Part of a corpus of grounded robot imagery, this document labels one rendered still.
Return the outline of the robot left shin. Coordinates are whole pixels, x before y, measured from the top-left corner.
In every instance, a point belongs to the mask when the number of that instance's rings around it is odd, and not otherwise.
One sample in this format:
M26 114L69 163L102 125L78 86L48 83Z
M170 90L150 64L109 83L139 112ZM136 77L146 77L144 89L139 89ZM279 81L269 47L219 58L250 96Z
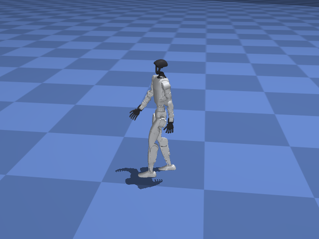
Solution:
M148 173L153 172L153 166L154 166L154 163L156 162L157 152L158 152L158 147L155 145L151 148L151 150L149 150L148 148L148 168L149 168Z

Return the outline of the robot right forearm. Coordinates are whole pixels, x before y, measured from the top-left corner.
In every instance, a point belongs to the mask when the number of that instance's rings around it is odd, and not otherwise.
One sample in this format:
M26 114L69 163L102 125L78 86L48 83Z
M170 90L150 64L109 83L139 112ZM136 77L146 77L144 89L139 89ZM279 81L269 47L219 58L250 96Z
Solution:
M141 106L139 107L140 110L143 110L144 107L147 106L148 102L151 100L151 97L148 97L148 95L145 96L144 101L142 102Z

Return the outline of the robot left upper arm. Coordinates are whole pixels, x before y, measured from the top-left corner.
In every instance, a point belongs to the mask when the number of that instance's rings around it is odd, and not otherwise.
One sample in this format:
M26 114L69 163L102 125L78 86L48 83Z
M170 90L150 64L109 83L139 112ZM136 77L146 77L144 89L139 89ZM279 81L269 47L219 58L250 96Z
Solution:
M168 102L172 101L171 99L171 91L170 91L170 83L168 81L162 81L161 87L164 90L164 94L166 97L166 100L164 102L164 105L168 107Z

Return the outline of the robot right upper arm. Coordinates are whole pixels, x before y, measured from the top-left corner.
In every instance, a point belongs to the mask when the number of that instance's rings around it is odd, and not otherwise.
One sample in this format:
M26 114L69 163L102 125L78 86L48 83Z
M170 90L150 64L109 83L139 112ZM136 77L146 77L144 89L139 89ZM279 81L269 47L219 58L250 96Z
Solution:
M154 79L155 76L156 76L156 75L153 75L153 76L152 76L151 90L147 91L148 97L154 96L154 93L153 93L153 79Z

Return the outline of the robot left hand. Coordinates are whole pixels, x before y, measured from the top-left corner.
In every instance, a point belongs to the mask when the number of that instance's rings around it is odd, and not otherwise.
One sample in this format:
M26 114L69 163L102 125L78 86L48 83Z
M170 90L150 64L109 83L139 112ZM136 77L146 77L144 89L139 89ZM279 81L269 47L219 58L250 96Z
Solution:
M167 126L164 128L164 130L167 128L167 130L166 130L166 133L167 133L167 131L168 131L168 133L170 132L173 132L173 122L169 122L169 118L168 118L168 124L167 124Z

